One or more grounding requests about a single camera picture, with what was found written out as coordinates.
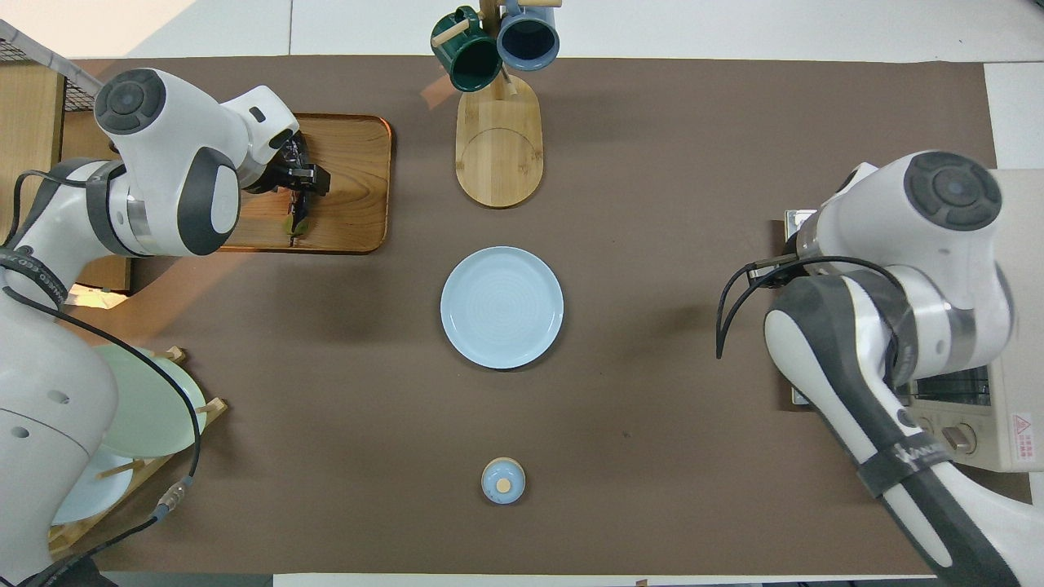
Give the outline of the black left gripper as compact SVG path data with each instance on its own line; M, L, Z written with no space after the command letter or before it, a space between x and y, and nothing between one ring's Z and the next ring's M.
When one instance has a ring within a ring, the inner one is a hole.
M308 163L306 141L302 135L294 135L277 150L260 178L250 183L245 190L251 194L262 194L286 188L294 193L325 196L330 189L329 172L321 165Z

